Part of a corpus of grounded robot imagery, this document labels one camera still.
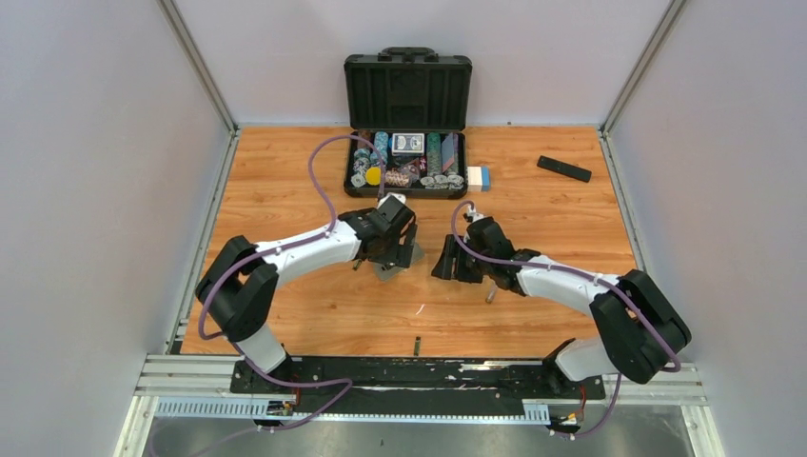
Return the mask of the grey remote control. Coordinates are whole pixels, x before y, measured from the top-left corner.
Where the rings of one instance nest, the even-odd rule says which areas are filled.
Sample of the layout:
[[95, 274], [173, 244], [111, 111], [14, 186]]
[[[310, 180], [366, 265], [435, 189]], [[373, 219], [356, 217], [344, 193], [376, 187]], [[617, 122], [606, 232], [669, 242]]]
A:
[[397, 274], [408, 270], [424, 257], [423, 249], [417, 241], [391, 246], [378, 255], [371, 256], [369, 262], [381, 281], [388, 281]]

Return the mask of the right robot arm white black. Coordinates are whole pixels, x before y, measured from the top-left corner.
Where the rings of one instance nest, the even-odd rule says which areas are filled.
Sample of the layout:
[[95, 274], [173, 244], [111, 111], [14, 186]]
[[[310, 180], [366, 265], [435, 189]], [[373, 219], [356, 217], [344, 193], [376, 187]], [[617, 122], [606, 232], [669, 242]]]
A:
[[533, 249], [513, 247], [491, 217], [470, 218], [465, 235], [446, 235], [432, 276], [548, 299], [593, 319], [597, 336], [561, 343], [543, 362], [549, 393], [567, 397], [581, 381], [621, 374], [637, 384], [680, 367], [689, 327], [649, 274], [595, 273], [559, 263]]

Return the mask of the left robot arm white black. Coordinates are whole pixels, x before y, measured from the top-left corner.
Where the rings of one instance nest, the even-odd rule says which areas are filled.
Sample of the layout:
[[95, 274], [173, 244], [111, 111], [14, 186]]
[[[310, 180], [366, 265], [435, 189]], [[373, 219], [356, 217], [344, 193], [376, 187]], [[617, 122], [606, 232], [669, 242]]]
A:
[[334, 223], [284, 240], [231, 238], [196, 286], [196, 298], [222, 334], [255, 366], [269, 393], [291, 381], [289, 355], [266, 323], [277, 288], [321, 268], [370, 263], [386, 281], [422, 257], [415, 212], [398, 193], [374, 208], [345, 212]]

